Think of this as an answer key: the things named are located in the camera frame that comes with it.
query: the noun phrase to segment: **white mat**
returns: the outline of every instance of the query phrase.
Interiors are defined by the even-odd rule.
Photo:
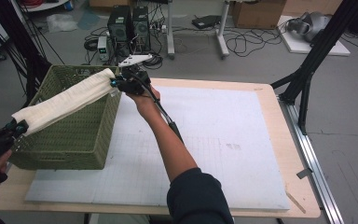
[[[283,24],[286,21],[291,20],[293,17],[290,16],[281,16],[278,21],[278,25]],[[311,50],[310,43],[304,40],[302,35],[298,35],[296,31],[286,31],[285,27],[282,29],[278,29],[281,32],[283,42],[291,53],[309,53]],[[335,44],[335,46],[330,50],[328,55],[336,55],[336,56],[350,56],[351,53],[339,42]]]
[[[157,87],[203,172],[231,208],[289,209],[257,96],[250,91]],[[154,135],[123,95],[101,171],[37,171],[26,200],[166,205],[169,180]]]

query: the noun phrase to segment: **plastic bag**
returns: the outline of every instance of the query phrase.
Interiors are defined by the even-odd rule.
[[[54,14],[47,17],[48,31],[57,33],[59,31],[73,31],[77,29],[76,22],[71,15]]]

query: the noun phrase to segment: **electronic device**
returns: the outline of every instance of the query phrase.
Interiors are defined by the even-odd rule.
[[[107,36],[98,37],[98,53],[103,62],[109,61],[110,49],[108,48]]]
[[[206,16],[197,18],[193,20],[192,23],[199,29],[205,29],[208,27],[214,27],[215,25],[219,24],[221,18],[221,16]]]
[[[151,58],[153,58],[153,56],[150,54],[130,55],[124,62],[118,65],[120,72],[118,75],[115,75],[114,78],[110,78],[110,85],[113,88],[118,88],[119,91],[124,91],[129,94],[144,95],[144,93],[146,93],[146,95],[148,95],[156,104],[157,108],[167,121],[168,126],[170,126],[173,132],[183,142],[176,123],[170,118],[164,108],[162,108],[159,98],[153,93],[149,75],[137,64],[150,60]]]
[[[113,6],[107,22],[112,43],[128,42],[134,38],[131,8],[129,6]]]
[[[300,18],[290,20],[287,23],[287,30],[296,31],[299,35],[303,35],[307,42],[312,43],[329,22],[330,17],[320,12],[306,12]]]
[[[147,7],[136,7],[132,12],[136,49],[150,51],[149,10]]]

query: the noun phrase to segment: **floor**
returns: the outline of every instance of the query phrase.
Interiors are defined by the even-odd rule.
[[[48,14],[66,13],[79,21],[84,18],[85,11],[84,6],[76,6],[71,12],[55,8],[35,13],[34,19],[42,21]],[[66,64],[82,64],[86,53],[84,37],[106,23],[107,19],[98,19],[86,29],[46,33],[45,37]],[[232,27],[230,19],[227,27]],[[176,32],[174,37],[177,52],[174,60],[168,59],[163,42],[163,65],[157,70],[149,70],[149,76],[272,83],[295,72],[307,56],[289,53],[282,42],[266,45],[243,58],[231,52],[229,57],[221,60],[220,49],[212,33]],[[358,40],[351,41],[358,45]],[[341,43],[351,56],[328,56],[316,71],[310,89],[307,131],[344,222],[358,224],[358,47],[343,39]],[[243,44],[238,42],[239,47],[244,47]],[[248,48],[252,48],[253,44],[247,44]],[[48,60],[61,64],[46,41],[43,45]],[[284,87],[281,87],[276,93],[283,91]],[[21,83],[11,60],[0,61],[0,127],[10,120],[10,115],[20,109],[24,101]],[[45,223],[83,222],[81,214],[72,213],[0,212],[0,217],[13,224],[34,223],[36,217],[40,220],[38,223],[44,223],[41,220],[46,220]],[[324,215],[316,219],[285,218],[283,222],[328,223]],[[277,221],[273,218],[236,217],[236,223],[269,224]]]

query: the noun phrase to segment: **wicker basket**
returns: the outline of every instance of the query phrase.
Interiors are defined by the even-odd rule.
[[[30,105],[46,101],[74,86],[101,66],[53,65]],[[117,67],[109,67],[115,74]],[[120,100],[106,95],[40,132],[22,136],[10,161],[21,169],[103,169]]]

